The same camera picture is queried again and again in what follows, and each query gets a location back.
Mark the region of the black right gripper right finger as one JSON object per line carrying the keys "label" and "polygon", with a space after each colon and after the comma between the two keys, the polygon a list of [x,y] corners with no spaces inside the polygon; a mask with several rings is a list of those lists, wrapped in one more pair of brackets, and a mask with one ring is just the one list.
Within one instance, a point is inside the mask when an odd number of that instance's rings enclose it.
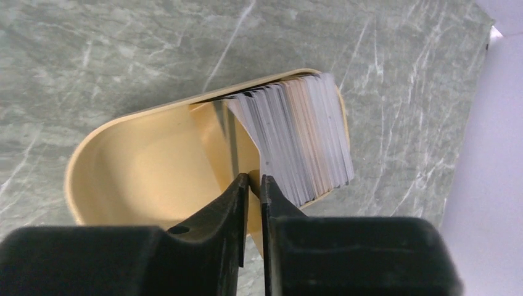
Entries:
{"label": "black right gripper right finger", "polygon": [[438,230],[415,217],[307,216],[260,184],[267,295],[462,295]]}

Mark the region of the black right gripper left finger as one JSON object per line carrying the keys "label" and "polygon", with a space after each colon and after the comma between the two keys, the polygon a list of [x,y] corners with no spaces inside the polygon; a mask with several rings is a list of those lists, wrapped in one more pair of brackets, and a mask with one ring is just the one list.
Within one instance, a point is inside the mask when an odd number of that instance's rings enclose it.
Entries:
{"label": "black right gripper left finger", "polygon": [[157,226],[41,226],[1,242],[2,295],[235,295],[249,177],[204,208]]}

